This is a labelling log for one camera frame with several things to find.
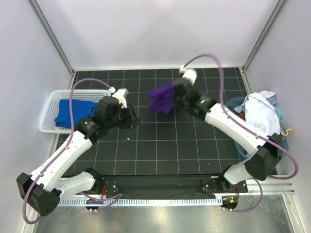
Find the white plastic basket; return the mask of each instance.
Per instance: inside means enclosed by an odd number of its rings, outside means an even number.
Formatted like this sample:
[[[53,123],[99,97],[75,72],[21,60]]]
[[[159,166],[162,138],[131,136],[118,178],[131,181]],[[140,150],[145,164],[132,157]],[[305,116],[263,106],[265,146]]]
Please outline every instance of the white plastic basket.
[[[53,91],[43,110],[39,130],[44,133],[70,133],[70,129],[57,127],[55,118],[59,113],[59,101],[69,99],[71,90],[56,90]],[[107,90],[74,90],[73,100],[87,100],[98,103],[104,96],[110,96]]]

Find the floor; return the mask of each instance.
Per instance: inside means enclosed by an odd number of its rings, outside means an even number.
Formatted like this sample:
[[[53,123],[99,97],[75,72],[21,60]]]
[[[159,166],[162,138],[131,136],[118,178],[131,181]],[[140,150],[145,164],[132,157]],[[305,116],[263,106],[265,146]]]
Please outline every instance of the floor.
[[[197,69],[194,87],[219,100],[219,74],[215,68]],[[147,94],[178,78],[177,69],[80,71],[75,81],[95,78],[117,88],[127,88],[127,101],[142,121],[133,130],[111,129],[68,169],[65,176],[94,168],[102,175],[220,173],[239,163],[233,140],[182,110],[155,114],[148,110]],[[85,82],[78,89],[102,89]],[[246,96],[238,68],[225,69],[225,99]],[[67,134],[59,137],[60,146]]]
[[[250,208],[258,198],[240,196],[238,208]],[[91,214],[83,211],[82,206],[58,207],[41,218],[33,232],[294,233],[282,195],[264,196],[261,205],[248,213],[230,213],[219,206],[116,207]]]

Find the blue basket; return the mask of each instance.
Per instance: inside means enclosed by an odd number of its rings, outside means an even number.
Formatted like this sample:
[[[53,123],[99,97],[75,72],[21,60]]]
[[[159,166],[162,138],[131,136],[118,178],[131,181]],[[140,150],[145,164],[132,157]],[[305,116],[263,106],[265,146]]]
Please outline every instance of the blue basket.
[[[245,97],[235,97],[230,99],[229,101],[227,101],[227,103],[225,104],[226,107],[232,111],[233,113],[236,113],[236,111],[234,110],[235,107],[241,105],[245,100]],[[249,155],[247,154],[246,150],[236,141],[234,141],[234,144],[237,148],[237,151],[239,153],[239,155],[245,159],[249,158]],[[286,141],[286,139],[283,139],[281,146],[288,151],[288,143]]]

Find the laundry basket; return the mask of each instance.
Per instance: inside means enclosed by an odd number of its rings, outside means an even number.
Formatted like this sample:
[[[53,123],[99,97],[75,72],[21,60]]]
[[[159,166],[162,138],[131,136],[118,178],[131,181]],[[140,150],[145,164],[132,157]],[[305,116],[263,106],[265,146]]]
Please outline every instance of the laundry basket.
[[[236,111],[234,110],[235,107],[237,106],[240,106],[245,100],[245,97],[235,97],[235,98],[232,98],[230,100],[227,101],[227,103],[225,104],[226,107],[232,111],[233,113],[236,113]],[[237,148],[237,151],[239,153],[239,155],[242,157],[242,158],[249,158],[249,154],[247,154],[246,150],[239,144],[237,143],[236,141],[234,141],[234,144]],[[282,143],[280,144],[286,151],[288,151],[288,143],[286,141],[286,139],[283,139],[282,140]]]
[[[44,133],[70,133],[70,129],[57,127],[55,118],[59,113],[59,101],[69,99],[71,90],[56,90],[53,91],[43,110],[39,130]],[[104,96],[110,96],[107,90],[74,90],[73,100],[87,100],[98,103]]]

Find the white wall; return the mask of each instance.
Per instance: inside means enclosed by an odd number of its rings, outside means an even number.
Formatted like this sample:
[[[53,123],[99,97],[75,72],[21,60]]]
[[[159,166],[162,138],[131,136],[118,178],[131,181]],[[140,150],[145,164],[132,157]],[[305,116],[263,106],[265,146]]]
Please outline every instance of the white wall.
[[[311,216],[311,2],[288,1],[272,31],[247,71],[253,91],[277,93],[278,106],[284,112],[283,126],[293,128],[288,138],[290,152],[299,163],[299,174],[293,179],[305,216]],[[281,170],[293,171],[289,160]]]
[[[39,132],[41,110],[70,75],[26,0],[0,8],[0,226],[20,232],[22,199],[16,178],[48,157],[52,135]]]
[[[38,0],[74,69],[242,66],[276,2]]]

